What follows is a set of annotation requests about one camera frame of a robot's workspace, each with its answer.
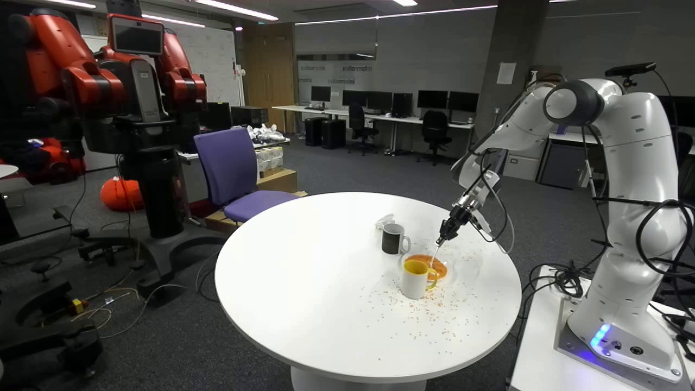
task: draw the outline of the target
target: purple chair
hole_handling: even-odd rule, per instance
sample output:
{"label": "purple chair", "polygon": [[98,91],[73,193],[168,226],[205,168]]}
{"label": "purple chair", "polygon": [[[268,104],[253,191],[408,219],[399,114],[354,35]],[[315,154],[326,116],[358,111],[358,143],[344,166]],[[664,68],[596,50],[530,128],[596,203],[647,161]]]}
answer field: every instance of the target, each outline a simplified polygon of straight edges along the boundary
{"label": "purple chair", "polygon": [[256,154],[243,128],[196,135],[197,156],[209,179],[211,202],[235,222],[293,199],[281,191],[256,188]]}

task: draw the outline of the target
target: floor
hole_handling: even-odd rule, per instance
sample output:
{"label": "floor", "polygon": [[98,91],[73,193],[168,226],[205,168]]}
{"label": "floor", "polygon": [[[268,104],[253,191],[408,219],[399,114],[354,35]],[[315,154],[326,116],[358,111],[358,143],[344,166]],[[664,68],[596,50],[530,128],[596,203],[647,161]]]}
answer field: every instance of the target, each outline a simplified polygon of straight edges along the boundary
{"label": "floor", "polygon": [[[379,151],[348,154],[344,149],[287,148],[287,166],[300,172],[300,186],[308,193],[327,191],[379,191],[450,206],[458,186],[446,165],[416,162],[414,156],[381,156]],[[75,226],[108,230],[142,223],[142,215],[118,215],[99,206],[99,185],[112,168],[93,172],[67,185],[40,185],[25,193],[23,202],[11,211],[23,234],[57,223],[51,206],[77,209]],[[205,183],[197,162],[184,166],[188,199],[205,194]],[[538,262],[583,262],[598,246],[598,219],[585,191],[551,188],[526,179],[503,179],[501,197],[513,215],[516,240],[513,260],[526,281],[527,270]],[[487,215],[495,227],[501,212],[491,202]],[[187,267],[175,273],[163,295],[145,302],[131,290],[136,270],[130,265],[138,257],[126,249],[115,265],[102,257],[85,262],[73,249],[75,240],[67,230],[42,234],[22,246],[0,248],[0,286],[3,295],[17,288],[42,286],[40,276],[29,270],[34,257],[65,248],[47,257],[50,279],[67,277],[73,292],[90,297],[93,322],[103,339],[103,353],[90,377],[58,372],[54,352],[9,364],[11,377],[0,379],[0,388],[11,381],[25,388],[225,388],[225,391],[288,391],[288,367],[252,348],[228,326],[218,303],[209,302],[205,251],[188,251],[179,257]],[[430,381],[430,391],[501,391],[510,377],[518,333],[510,337],[483,361],[454,375]]]}

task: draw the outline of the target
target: blue light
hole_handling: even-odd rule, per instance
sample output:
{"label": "blue light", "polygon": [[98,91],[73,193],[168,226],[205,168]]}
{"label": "blue light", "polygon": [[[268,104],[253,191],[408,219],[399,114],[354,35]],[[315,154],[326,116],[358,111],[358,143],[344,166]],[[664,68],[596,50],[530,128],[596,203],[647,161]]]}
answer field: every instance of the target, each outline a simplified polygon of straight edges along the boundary
{"label": "blue light", "polygon": [[598,343],[604,341],[604,337],[607,333],[609,323],[604,323],[591,339],[591,348],[598,348]]}

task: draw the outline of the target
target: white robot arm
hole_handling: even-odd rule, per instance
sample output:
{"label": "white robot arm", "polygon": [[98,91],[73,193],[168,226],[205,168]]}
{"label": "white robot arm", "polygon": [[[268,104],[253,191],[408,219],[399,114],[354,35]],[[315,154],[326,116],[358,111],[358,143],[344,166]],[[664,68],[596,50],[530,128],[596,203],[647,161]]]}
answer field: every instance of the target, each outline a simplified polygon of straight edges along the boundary
{"label": "white robot arm", "polygon": [[678,381],[676,344],[647,305],[683,248],[690,216],[678,202],[671,128],[653,93],[622,95],[614,82],[596,78],[531,87],[503,123],[454,165],[465,191],[440,223],[438,242],[456,237],[462,223],[476,226],[477,206],[499,179],[483,165],[487,149],[535,148],[553,125],[591,125],[609,178],[609,248],[566,326],[602,357]]}

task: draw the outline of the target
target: cup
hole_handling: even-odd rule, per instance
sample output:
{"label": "cup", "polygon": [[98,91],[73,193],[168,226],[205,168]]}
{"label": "cup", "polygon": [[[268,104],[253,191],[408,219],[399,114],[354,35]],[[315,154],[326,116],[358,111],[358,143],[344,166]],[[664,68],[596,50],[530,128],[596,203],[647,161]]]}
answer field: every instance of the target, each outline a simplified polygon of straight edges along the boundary
{"label": "cup", "polygon": [[381,249],[386,254],[399,254],[411,249],[411,239],[403,234],[403,227],[394,222],[381,226]]}
{"label": "cup", "polygon": [[414,249],[398,262],[399,290],[411,299],[421,299],[450,277],[450,265],[440,260],[436,249]]}

